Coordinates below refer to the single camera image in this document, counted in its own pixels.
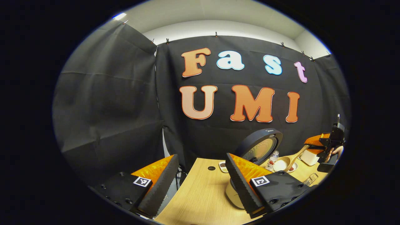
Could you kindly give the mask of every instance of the black foam pad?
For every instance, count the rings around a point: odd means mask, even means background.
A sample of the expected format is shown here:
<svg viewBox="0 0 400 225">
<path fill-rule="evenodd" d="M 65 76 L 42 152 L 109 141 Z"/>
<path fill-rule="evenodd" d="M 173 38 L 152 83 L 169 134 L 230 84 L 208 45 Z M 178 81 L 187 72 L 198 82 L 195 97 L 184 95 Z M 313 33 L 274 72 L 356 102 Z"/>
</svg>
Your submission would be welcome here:
<svg viewBox="0 0 400 225">
<path fill-rule="evenodd" d="M 165 195 L 170 188 L 172 181 L 175 178 L 176 171 L 178 170 L 179 161 L 178 155 L 173 155 L 167 167 L 161 173 L 156 184 L 149 191 L 148 194 L 140 202 L 138 209 L 146 215 L 155 216 L 164 200 Z"/>
<path fill-rule="evenodd" d="M 266 179 L 266 182 L 256 184 L 256 181 L 251 181 L 250 184 L 263 200 L 264 213 L 279 210 L 311 189 L 285 171 L 277 171 L 260 179 Z"/>
<path fill-rule="evenodd" d="M 230 178 L 232 179 L 232 183 L 235 186 L 235 190 L 239 195 L 240 201 L 242 202 L 246 212 L 250 214 L 250 217 L 255 218 L 258 216 L 258 213 L 255 213 L 255 211 L 262 208 L 263 204 L 246 182 L 242 172 L 240 172 L 230 154 L 227 153 L 226 155 L 227 158 L 225 160 L 225 165 L 228 169 Z"/>
</svg>

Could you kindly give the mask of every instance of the black curtain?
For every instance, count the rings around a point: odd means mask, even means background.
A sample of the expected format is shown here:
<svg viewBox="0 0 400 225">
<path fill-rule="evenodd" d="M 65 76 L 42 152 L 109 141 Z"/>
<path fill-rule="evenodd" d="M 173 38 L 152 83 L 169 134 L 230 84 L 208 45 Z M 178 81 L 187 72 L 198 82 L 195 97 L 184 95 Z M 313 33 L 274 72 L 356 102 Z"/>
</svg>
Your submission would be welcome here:
<svg viewBox="0 0 400 225">
<path fill-rule="evenodd" d="M 61 152 L 88 185 L 164 157 L 156 47 L 112 20 L 89 35 L 61 71 L 54 131 Z"/>
<path fill-rule="evenodd" d="M 185 71 L 182 53 L 209 48 L 200 75 L 182 77 Z M 232 50 L 241 54 L 242 70 L 225 70 L 217 67 L 218 54 Z M 264 55 L 280 59 L 282 74 L 276 76 L 265 70 Z M 307 83 L 299 79 L 294 63 L 301 62 L 305 68 Z M 240 142 L 254 131 L 276 128 L 283 133 L 280 155 L 298 152 L 304 141 L 321 132 L 330 132 L 337 114 L 346 128 L 350 125 L 350 102 L 344 77 L 333 58 L 311 61 L 307 56 L 279 44 L 236 36 L 202 36 L 160 44 L 156 55 L 156 85 L 160 113 L 165 120 L 164 135 L 167 149 L 180 154 L 181 164 L 189 170 L 196 157 L 223 159 L 226 152 L 235 154 Z M 232 86 L 242 84 L 249 87 L 254 98 L 263 87 L 272 88 L 272 117 L 270 123 L 255 119 L 242 122 L 230 120 L 235 108 L 235 93 Z M 194 108 L 204 108 L 204 85 L 215 85 L 213 114 L 204 120 L 187 117 L 182 111 L 182 86 L 195 86 Z M 286 122 L 289 112 L 288 92 L 300 95 L 298 121 Z"/>
<path fill-rule="evenodd" d="M 345 126 L 345 139 L 348 139 L 351 125 L 351 101 L 348 86 L 339 64 L 333 55 L 315 59 L 315 70 L 320 80 L 324 100 L 321 132 L 331 132 L 332 124 L 337 122 Z"/>
</svg>

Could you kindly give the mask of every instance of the ceiling light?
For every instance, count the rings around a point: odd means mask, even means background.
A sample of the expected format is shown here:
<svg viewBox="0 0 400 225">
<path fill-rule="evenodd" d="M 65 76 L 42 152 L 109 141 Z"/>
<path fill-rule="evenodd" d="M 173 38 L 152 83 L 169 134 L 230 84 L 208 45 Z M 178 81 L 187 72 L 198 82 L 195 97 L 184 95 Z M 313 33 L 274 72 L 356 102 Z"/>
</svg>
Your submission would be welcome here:
<svg viewBox="0 0 400 225">
<path fill-rule="evenodd" d="M 116 20 L 120 20 L 124 16 L 126 16 L 126 13 L 121 13 L 121 14 L 119 14 L 117 16 L 114 16 L 113 18 L 116 19 Z"/>
</svg>

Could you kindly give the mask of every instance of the water bottle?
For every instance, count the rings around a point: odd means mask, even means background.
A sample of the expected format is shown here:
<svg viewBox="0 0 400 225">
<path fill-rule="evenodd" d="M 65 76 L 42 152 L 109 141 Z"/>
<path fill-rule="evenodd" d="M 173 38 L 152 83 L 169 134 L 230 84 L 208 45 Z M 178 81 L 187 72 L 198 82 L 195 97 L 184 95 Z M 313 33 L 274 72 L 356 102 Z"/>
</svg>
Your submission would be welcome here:
<svg viewBox="0 0 400 225">
<path fill-rule="evenodd" d="M 274 172 L 273 167 L 274 167 L 274 164 L 275 164 L 276 160 L 278 159 L 278 157 L 279 157 L 279 152 L 278 152 L 278 151 L 274 151 L 274 152 L 272 153 L 272 156 L 271 156 L 270 159 L 268 160 L 267 167 L 265 167 L 265 168 L 266 168 L 267 170 L 271 171 L 271 172 Z"/>
</svg>

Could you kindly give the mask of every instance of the white letter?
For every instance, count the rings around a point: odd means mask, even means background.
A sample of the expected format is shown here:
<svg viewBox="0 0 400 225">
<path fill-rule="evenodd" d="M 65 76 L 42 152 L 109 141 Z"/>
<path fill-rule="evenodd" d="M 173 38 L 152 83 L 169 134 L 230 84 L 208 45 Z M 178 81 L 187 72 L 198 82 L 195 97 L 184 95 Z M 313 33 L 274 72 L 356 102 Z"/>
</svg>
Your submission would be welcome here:
<svg viewBox="0 0 400 225">
<path fill-rule="evenodd" d="M 263 58 L 264 63 L 267 65 L 265 69 L 269 74 L 281 75 L 282 74 L 282 67 L 280 67 L 280 60 L 271 55 L 265 55 Z"/>
<path fill-rule="evenodd" d="M 217 66 L 221 69 L 229 70 L 232 68 L 234 70 L 242 70 L 244 68 L 242 56 L 235 51 L 223 51 L 220 52 L 218 56 L 223 57 L 217 61 Z"/>
</svg>

